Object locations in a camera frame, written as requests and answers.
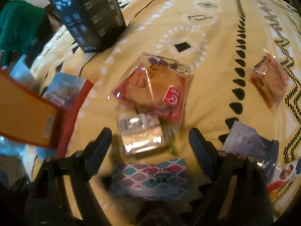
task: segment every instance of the book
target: book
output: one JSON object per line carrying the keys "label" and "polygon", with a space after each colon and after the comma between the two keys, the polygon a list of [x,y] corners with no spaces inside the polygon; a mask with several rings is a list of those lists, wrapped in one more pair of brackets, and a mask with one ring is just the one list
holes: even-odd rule
{"label": "book", "polygon": [[65,157],[77,114],[92,86],[86,79],[57,72],[46,90],[43,97],[63,109],[55,158]]}
{"label": "book", "polygon": [[62,109],[0,70],[0,135],[19,143],[55,148]]}

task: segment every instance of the wrapped package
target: wrapped package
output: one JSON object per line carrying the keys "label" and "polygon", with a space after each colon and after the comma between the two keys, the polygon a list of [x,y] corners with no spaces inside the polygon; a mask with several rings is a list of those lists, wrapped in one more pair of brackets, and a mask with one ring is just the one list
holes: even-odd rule
{"label": "wrapped package", "polygon": [[287,89],[288,76],[275,57],[267,53],[254,66],[250,80],[264,98],[269,109],[279,105]]}
{"label": "wrapped package", "polygon": [[86,79],[57,72],[43,95],[64,110],[55,158],[65,157],[77,114],[92,86]]}
{"label": "wrapped package", "polygon": [[156,116],[139,114],[119,120],[118,131],[125,156],[142,155],[168,148],[173,134]]}
{"label": "wrapped package", "polygon": [[142,53],[111,95],[129,106],[181,121],[191,70],[176,60]]}
{"label": "wrapped package", "polygon": [[276,166],[273,178],[267,185],[269,196],[275,199],[278,196],[278,188],[288,184],[295,178],[299,178],[301,173],[301,157],[285,165]]}
{"label": "wrapped package", "polygon": [[188,174],[184,158],[160,164],[117,165],[112,175],[112,194],[154,201],[186,199]]}
{"label": "wrapped package", "polygon": [[278,141],[267,140],[258,135],[254,128],[235,121],[222,150],[243,159],[253,156],[265,175],[266,183],[271,182],[278,157]]}

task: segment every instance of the sticker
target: sticker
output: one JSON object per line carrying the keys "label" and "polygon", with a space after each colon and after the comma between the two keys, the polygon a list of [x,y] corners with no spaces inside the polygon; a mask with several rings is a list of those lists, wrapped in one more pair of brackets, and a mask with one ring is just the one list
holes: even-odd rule
{"label": "sticker", "polygon": [[48,115],[46,125],[44,128],[43,138],[49,139],[52,131],[53,122],[55,121],[54,115]]}
{"label": "sticker", "polygon": [[163,102],[170,104],[173,107],[177,107],[181,98],[181,93],[174,87],[169,87],[166,92]]}

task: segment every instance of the small plastic bag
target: small plastic bag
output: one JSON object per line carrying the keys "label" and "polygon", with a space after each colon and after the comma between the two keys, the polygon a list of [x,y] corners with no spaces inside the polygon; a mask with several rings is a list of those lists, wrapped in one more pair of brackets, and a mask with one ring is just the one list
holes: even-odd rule
{"label": "small plastic bag", "polygon": [[181,122],[190,80],[190,68],[178,61],[142,53],[111,95],[142,113]]}
{"label": "small plastic bag", "polygon": [[263,138],[254,128],[235,121],[222,150],[243,159],[254,157],[263,171],[266,183],[271,182],[278,157],[278,141]]}
{"label": "small plastic bag", "polygon": [[118,132],[127,159],[165,150],[173,137],[168,126],[161,126],[158,117],[148,114],[119,120]]}
{"label": "small plastic bag", "polygon": [[275,57],[265,52],[263,59],[254,66],[250,81],[256,86],[269,109],[274,109],[285,95],[288,76]]}
{"label": "small plastic bag", "polygon": [[188,173],[184,158],[160,164],[125,164],[114,168],[111,192],[116,197],[140,197],[152,201],[188,198]]}

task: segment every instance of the box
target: box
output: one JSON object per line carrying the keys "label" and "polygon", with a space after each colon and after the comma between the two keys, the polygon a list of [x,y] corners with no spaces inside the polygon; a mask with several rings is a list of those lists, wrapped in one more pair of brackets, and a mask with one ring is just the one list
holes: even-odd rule
{"label": "box", "polygon": [[65,157],[77,114],[92,86],[86,79],[57,72],[45,92],[45,99],[64,110],[55,158]]}
{"label": "box", "polygon": [[62,109],[0,70],[0,135],[20,143],[55,148]]}
{"label": "box", "polygon": [[125,29],[117,0],[49,0],[84,52],[104,51]]}

